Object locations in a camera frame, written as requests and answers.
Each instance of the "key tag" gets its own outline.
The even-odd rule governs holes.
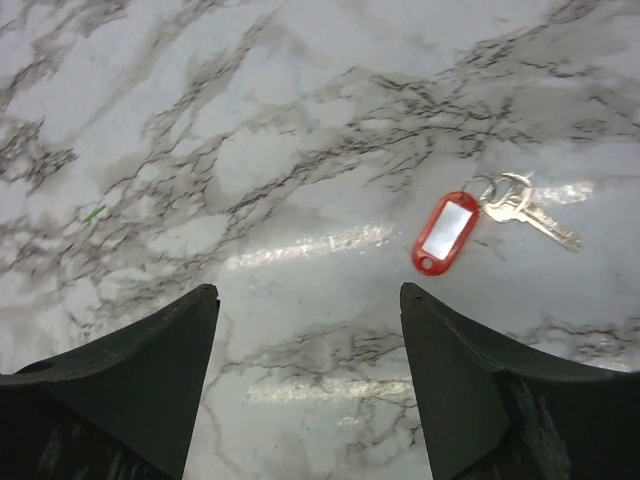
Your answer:
[[[413,265],[420,273],[442,275],[460,253],[480,216],[478,201],[464,191],[477,178],[489,180],[488,191],[495,192],[492,178],[477,175],[467,181],[461,191],[447,193],[440,199],[411,251]]]

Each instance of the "metal key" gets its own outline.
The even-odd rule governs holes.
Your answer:
[[[499,200],[487,201],[487,198],[495,193],[495,185],[491,185],[480,197],[480,205],[489,217],[501,223],[514,219],[526,222],[571,252],[579,252],[582,249],[582,240],[575,232],[562,227],[547,215],[540,205],[532,201],[533,187],[528,178],[515,173],[505,173],[500,176],[498,182],[502,179],[510,181],[511,184]]]

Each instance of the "black robotic claw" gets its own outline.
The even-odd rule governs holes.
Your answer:
[[[413,284],[400,301],[434,480],[640,479],[640,373],[542,353]]]
[[[200,286],[126,328],[0,375],[0,478],[181,479],[217,296]]]

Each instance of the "small green object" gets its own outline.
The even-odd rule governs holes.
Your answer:
[[[91,219],[93,219],[93,217],[95,217],[97,214],[99,214],[102,210],[104,210],[105,208],[107,208],[106,206],[101,206],[96,208],[93,212],[91,212],[89,215],[87,215],[87,218],[85,218],[82,223],[89,223],[91,221]]]

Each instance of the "white label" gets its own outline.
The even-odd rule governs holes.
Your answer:
[[[444,260],[470,218],[469,210],[453,202],[447,202],[429,236],[422,244],[422,249],[438,260]]]

